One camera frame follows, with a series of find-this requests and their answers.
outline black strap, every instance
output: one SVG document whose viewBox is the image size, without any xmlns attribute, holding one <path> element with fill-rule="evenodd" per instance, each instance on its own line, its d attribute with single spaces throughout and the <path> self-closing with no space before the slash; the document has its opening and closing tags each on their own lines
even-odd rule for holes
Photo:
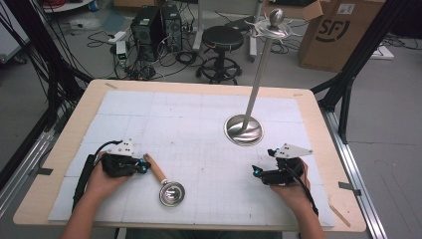
<svg viewBox="0 0 422 239">
<path fill-rule="evenodd" d="M 90 179 L 91 173 L 94 170 L 94 163 L 96 161 L 97 156 L 99 155 L 100 151 L 109 144 L 119 144 L 121 141 L 109 141 L 103 144 L 102 146 L 97 149 L 96 154 L 88 155 L 87 160 L 85 161 L 84 168 L 82 169 L 80 179 L 78 180 L 77 188 L 75 189 L 74 194 L 74 205 L 72 206 L 72 211 L 74 211 L 75 207 L 77 206 L 78 202 L 81 200 L 82 196 L 85 193 L 85 187 L 87 186 L 88 179 Z"/>
</svg>

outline human arm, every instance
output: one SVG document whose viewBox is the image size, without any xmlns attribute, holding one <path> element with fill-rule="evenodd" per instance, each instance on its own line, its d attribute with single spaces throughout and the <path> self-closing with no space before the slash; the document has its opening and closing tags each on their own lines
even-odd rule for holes
<svg viewBox="0 0 422 239">
<path fill-rule="evenodd" d="M 128 179 L 129 176 L 109 177 L 99 161 L 90 176 L 87 190 L 75 207 L 61 238 L 90 238 L 97 209 Z"/>
<path fill-rule="evenodd" d="M 304 168 L 305 173 L 301 176 L 301 180 L 308 186 L 309 189 L 311 189 L 310 182 L 306 176 L 308 166 L 305 163 Z M 279 196 L 294 212 L 298 220 L 302 239 L 326 238 L 317 219 L 317 215 L 311 207 L 310 200 L 307 198 L 304 189 L 299 184 L 294 183 L 287 186 L 271 185 L 270 187 L 279 194 Z"/>
</svg>

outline black chair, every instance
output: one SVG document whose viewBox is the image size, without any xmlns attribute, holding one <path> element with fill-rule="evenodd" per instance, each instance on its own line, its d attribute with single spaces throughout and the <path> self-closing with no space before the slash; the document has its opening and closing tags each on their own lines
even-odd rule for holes
<svg viewBox="0 0 422 239">
<path fill-rule="evenodd" d="M 243 45 L 242 34 L 231 27 L 216 26 L 204 31 L 202 43 L 218 54 L 207 59 L 196 71 L 196 77 L 204 75 L 210 79 L 210 84 L 222 81 L 233 81 L 237 86 L 236 77 L 242 75 L 240 66 L 232 59 L 226 58 L 226 52 L 239 49 Z"/>
</svg>

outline table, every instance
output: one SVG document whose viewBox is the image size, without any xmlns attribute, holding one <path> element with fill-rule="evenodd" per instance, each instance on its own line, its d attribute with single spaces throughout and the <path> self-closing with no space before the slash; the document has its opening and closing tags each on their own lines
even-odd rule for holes
<svg viewBox="0 0 422 239">
<path fill-rule="evenodd" d="M 60 190 L 63 176 L 76 155 L 80 143 L 97 113 L 107 91 L 142 91 L 186 94 L 212 94 L 248 96 L 250 87 L 194 85 L 175 83 L 146 83 L 94 80 L 90 83 L 78 107 L 75 109 L 61 136 L 47 158 L 44 167 L 53 168 L 51 175 L 38 175 L 18 208 L 14 222 L 25 225 L 62 225 L 48 220 Z M 304 125 L 313 146 L 316 164 L 330 208 L 333 210 L 335 226 L 327 231 L 363 231 L 366 228 L 359 206 L 350 190 L 341 189 L 338 183 L 348 182 L 341 162 L 319 111 L 314 94 L 309 90 L 260 88 L 259 97 L 295 99 L 300 107 Z M 162 227 L 162 225 L 138 225 L 124 223 L 96 223 L 99 226 L 115 227 Z"/>
</svg>

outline cardboard box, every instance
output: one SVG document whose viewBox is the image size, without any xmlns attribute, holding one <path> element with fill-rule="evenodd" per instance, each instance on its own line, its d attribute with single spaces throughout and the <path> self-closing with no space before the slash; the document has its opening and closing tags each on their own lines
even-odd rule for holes
<svg viewBox="0 0 422 239">
<path fill-rule="evenodd" d="M 114 0 L 116 7 L 161 6 L 164 0 Z"/>
<path fill-rule="evenodd" d="M 265 13 L 267 14 L 267 16 L 269 16 L 271 11 L 273 11 L 276 8 L 281 8 L 283 12 L 285 12 L 286 18 L 304 19 L 305 21 L 309 21 L 323 14 L 319 0 L 316 0 L 314 3 L 306 7 L 294 7 L 294 6 L 271 4 L 270 0 L 264 0 L 264 4 L 261 10 L 261 15 L 264 15 Z"/>
<path fill-rule="evenodd" d="M 339 72 L 385 0 L 320 0 L 323 16 L 312 19 L 299 47 L 303 68 Z"/>
</svg>

